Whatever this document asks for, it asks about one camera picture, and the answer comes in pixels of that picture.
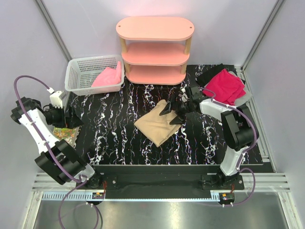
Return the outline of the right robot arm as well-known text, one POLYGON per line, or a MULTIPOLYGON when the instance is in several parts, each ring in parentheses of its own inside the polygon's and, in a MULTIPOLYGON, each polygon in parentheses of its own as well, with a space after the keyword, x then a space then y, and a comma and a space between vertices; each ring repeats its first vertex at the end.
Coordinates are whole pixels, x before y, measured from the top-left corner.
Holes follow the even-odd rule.
POLYGON ((227 145, 224 159, 216 175, 209 181, 202 181, 202 184, 227 189, 237 180, 244 156, 255 146, 259 133, 246 105, 224 104, 215 99, 215 93, 208 97, 206 92, 206 89, 201 91, 198 87, 182 88, 170 96, 159 115, 174 112, 176 116, 170 122, 172 125, 183 124, 186 114, 191 112, 211 116, 222 123, 224 140, 227 145))

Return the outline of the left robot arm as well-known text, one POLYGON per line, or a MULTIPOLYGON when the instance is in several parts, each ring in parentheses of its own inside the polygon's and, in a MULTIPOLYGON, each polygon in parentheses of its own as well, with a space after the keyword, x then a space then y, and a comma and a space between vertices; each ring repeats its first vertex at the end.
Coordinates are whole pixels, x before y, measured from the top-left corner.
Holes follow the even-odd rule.
POLYGON ((74 129, 83 125, 73 107, 68 107, 68 113, 63 108, 52 104, 48 110, 43 110, 38 100, 23 97, 12 109, 11 118, 16 123, 28 129, 35 140, 39 156, 36 164, 60 185, 72 180, 97 189, 103 183, 103 177, 86 162, 66 140, 59 140, 49 126, 74 129))

